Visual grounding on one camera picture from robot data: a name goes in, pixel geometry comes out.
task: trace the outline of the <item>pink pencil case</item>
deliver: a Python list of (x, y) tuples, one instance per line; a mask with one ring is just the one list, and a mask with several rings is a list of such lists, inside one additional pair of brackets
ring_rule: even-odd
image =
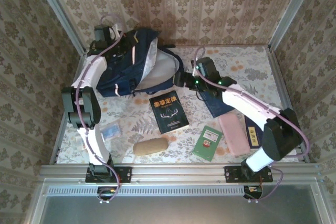
[(229, 151), (234, 156), (249, 153), (251, 148), (235, 113), (226, 113), (218, 117)]

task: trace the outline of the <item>metal bracket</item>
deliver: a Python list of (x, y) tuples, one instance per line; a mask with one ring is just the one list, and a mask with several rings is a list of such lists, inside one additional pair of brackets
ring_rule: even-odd
[(263, 179), (263, 183), (273, 182), (272, 172), (270, 168), (266, 167), (260, 170), (256, 176), (251, 179), (247, 179), (242, 173), (242, 167), (237, 166), (225, 166), (224, 175), (227, 183), (259, 183), (260, 177)]
[[(130, 183), (132, 178), (132, 167), (130, 166), (115, 166), (114, 170), (119, 176), (120, 183)], [(87, 169), (86, 183), (116, 183), (115, 176), (94, 176), (92, 175), (90, 168)]]

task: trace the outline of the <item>black book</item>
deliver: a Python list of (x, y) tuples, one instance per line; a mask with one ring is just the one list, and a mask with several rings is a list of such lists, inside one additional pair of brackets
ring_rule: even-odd
[(161, 134), (189, 125), (176, 91), (149, 99)]

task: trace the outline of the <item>deer antler illustration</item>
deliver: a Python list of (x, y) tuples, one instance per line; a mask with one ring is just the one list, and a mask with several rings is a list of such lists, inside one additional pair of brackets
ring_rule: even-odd
[(165, 115), (165, 114), (160, 114), (162, 118), (172, 118), (174, 115), (178, 113), (178, 109), (175, 109), (174, 112), (171, 115)]

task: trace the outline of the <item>label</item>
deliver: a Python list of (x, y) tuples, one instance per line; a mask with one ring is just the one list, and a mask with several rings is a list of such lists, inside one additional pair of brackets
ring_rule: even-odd
[(218, 134), (211, 132), (209, 130), (205, 130), (203, 137), (216, 143), (218, 139)]
[(258, 139), (257, 139), (256, 128), (248, 127), (248, 133), (250, 135), (251, 145), (252, 146), (259, 146)]

